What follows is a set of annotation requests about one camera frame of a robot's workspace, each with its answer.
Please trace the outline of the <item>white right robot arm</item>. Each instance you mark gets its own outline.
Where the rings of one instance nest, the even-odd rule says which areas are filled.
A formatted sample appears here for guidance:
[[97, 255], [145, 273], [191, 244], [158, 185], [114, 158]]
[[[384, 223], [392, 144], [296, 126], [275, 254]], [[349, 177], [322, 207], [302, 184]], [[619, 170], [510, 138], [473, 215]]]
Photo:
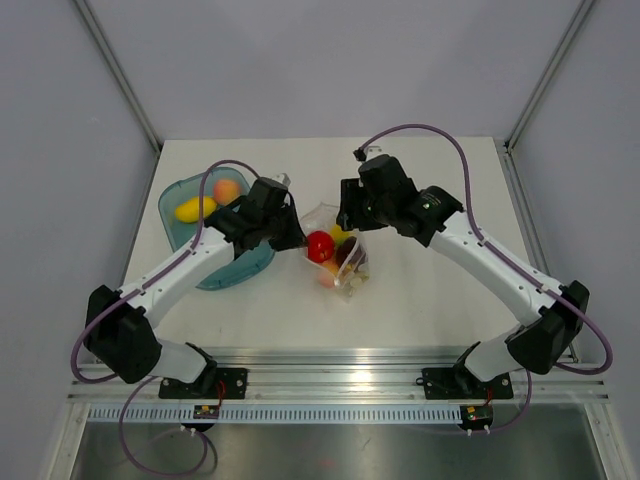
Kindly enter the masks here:
[[418, 189], [399, 161], [382, 154], [340, 183], [337, 223], [344, 230], [392, 227], [447, 257], [493, 293], [518, 327], [470, 346], [451, 369], [459, 393], [476, 396], [496, 377], [520, 369], [546, 374], [580, 332], [589, 291], [536, 272], [490, 245], [462, 203], [438, 186]]

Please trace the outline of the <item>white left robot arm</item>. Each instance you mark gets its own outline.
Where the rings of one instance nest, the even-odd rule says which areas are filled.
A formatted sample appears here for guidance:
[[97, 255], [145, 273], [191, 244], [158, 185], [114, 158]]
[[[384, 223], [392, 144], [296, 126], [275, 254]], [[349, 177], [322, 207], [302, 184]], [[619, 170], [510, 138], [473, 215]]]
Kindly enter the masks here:
[[306, 244], [284, 174], [259, 177], [249, 192], [204, 219], [189, 243], [144, 277], [89, 298], [83, 346], [128, 384], [148, 376], [181, 383], [195, 398], [216, 385], [216, 361], [191, 344], [161, 341], [154, 329], [202, 280], [257, 247], [280, 252]]

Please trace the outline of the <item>dark red apple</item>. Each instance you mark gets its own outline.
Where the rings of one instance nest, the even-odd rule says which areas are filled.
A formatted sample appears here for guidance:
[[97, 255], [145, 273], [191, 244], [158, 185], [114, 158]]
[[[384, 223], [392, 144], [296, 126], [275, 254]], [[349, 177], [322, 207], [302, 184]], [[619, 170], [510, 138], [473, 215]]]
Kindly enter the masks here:
[[366, 250], [357, 237], [349, 238], [335, 252], [335, 261], [339, 267], [343, 265], [359, 265], [366, 260]]

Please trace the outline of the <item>clear zip top bag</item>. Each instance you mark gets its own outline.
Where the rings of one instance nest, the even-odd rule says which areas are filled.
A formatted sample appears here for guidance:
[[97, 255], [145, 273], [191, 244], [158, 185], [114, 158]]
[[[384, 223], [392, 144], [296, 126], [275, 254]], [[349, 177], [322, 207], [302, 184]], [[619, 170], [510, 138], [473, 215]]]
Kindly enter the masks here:
[[300, 255], [320, 286], [350, 299], [370, 278], [369, 255], [361, 233], [343, 230], [337, 215], [337, 206], [320, 203], [302, 216], [307, 244]]

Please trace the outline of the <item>yellow banana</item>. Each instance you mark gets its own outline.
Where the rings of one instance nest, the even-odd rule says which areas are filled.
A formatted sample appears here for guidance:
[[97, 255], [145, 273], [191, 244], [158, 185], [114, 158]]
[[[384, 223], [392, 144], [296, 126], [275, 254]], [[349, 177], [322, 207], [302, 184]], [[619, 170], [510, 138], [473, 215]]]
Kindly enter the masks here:
[[339, 225], [334, 225], [329, 230], [329, 235], [334, 241], [336, 247], [344, 244], [349, 238], [352, 237], [352, 233], [349, 231], [343, 231]]

